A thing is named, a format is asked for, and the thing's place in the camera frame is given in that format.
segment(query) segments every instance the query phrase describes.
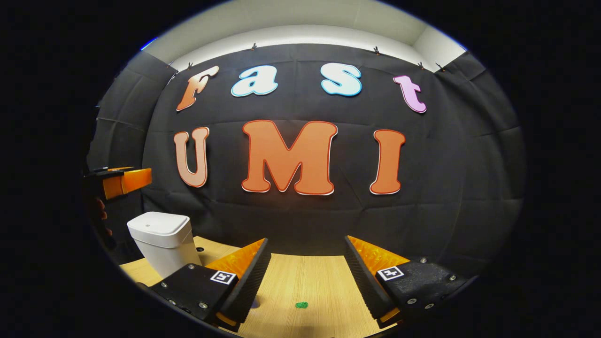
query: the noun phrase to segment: white wall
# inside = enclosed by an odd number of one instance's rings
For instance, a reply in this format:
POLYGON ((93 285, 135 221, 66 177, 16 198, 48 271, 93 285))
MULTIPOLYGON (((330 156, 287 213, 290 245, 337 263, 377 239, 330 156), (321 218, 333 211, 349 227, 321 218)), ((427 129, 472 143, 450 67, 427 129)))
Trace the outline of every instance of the white wall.
MULTIPOLYGON (((206 44, 176 59, 171 64, 171 67, 182 70, 187 68, 188 63, 190 62, 199 64, 221 55, 250 49, 253 43, 256 43, 258 48, 291 43, 324 43, 361 48, 367 51, 373 51, 373 48, 377 46, 382 54, 390 55, 416 65, 419 62, 422 62, 424 68, 431 70, 432 72, 439 69, 438 66, 430 62, 430 59, 438 60, 438 57, 424 57, 413 47, 399 41, 357 29, 325 25, 278 26, 232 35, 206 44)), ((443 41, 443 43, 445 46, 448 44, 447 41, 443 41)), ((447 56, 455 55, 456 53, 453 52, 454 50, 456 50, 456 48, 452 48, 452 51, 450 52, 445 51, 444 59, 446 60, 447 56)))
POLYGON ((428 61, 428 64, 440 64, 442 67, 455 60, 465 50, 458 45, 453 39, 449 38, 442 32, 432 26, 426 27, 421 36, 413 44, 413 48, 428 61))

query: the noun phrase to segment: pink letter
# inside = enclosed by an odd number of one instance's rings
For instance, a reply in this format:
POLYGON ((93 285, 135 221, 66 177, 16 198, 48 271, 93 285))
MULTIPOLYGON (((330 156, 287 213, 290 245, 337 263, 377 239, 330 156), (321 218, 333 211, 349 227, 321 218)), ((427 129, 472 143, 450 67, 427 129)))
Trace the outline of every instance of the pink letter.
POLYGON ((392 79, 394 82, 401 85, 401 91, 403 92, 403 98, 405 99, 405 103, 411 108, 411 110, 416 111, 418 113, 426 112, 426 105, 418 101, 416 91, 421 92, 419 90, 419 86, 411 82, 411 79, 406 76, 397 76, 392 79))

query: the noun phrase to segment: black fabric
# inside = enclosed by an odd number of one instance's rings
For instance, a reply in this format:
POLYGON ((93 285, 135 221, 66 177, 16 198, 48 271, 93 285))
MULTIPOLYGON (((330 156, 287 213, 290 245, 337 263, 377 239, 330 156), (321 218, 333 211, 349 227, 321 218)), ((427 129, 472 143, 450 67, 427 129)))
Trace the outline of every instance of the black fabric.
MULTIPOLYGON (((239 247, 267 237, 276 253, 342 255, 341 238, 351 235, 397 254, 434 257, 449 269, 475 273, 500 247, 518 215, 524 151, 515 113, 487 70, 468 53, 445 69, 432 73, 360 49, 301 44, 236 52, 184 70, 161 93, 148 128, 142 164, 153 169, 154 181, 142 190, 144 210, 188 215, 195 235, 239 247), (323 91, 320 68, 329 62, 361 71, 357 96, 323 91), (278 88, 265 96, 233 97, 230 89, 240 73, 259 65, 277 68, 278 88), (219 72, 196 102, 177 112, 188 79, 213 66, 219 72), (400 75, 421 87, 418 98, 427 105, 425 114, 405 104, 392 81, 400 75), (274 187, 264 194, 244 191, 248 137, 242 126, 258 119, 273 120, 288 146, 306 122, 334 123, 334 193, 306 196, 292 186, 283 193, 274 187), (202 126, 210 129, 208 179, 193 188, 178 174, 173 136, 202 126), (393 195, 369 191, 377 173, 373 132, 378 129, 406 137, 398 173, 401 190, 393 195)), ((194 147, 190 139, 193 172, 194 147)), ((266 179, 271 180, 268 171, 266 179)))
MULTIPOLYGON (((99 103, 96 134, 87 157, 90 169, 141 167, 154 105, 174 73, 173 68, 146 52, 127 64, 99 103)), ((127 222, 142 213, 141 192, 109 201, 106 213, 104 222, 117 242, 111 251, 113 259, 123 264, 142 258, 127 229, 127 222)))

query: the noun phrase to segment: white trash can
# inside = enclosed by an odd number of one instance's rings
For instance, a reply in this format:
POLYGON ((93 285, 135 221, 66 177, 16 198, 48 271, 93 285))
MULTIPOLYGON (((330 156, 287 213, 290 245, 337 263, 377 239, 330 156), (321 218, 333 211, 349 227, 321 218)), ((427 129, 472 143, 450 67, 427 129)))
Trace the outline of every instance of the white trash can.
POLYGON ((127 228, 144 257, 162 278, 189 263, 202 265, 188 216, 151 211, 127 222, 127 228))

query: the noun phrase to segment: ceiling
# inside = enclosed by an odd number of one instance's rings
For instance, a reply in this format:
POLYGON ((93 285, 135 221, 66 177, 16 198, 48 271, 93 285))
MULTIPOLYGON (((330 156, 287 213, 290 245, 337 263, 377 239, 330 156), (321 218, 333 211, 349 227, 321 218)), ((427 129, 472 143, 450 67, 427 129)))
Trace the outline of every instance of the ceiling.
POLYGON ((413 46, 427 26, 398 8, 374 0, 232 0, 184 21, 144 51, 170 63, 222 38, 287 25, 358 29, 409 46, 413 46))

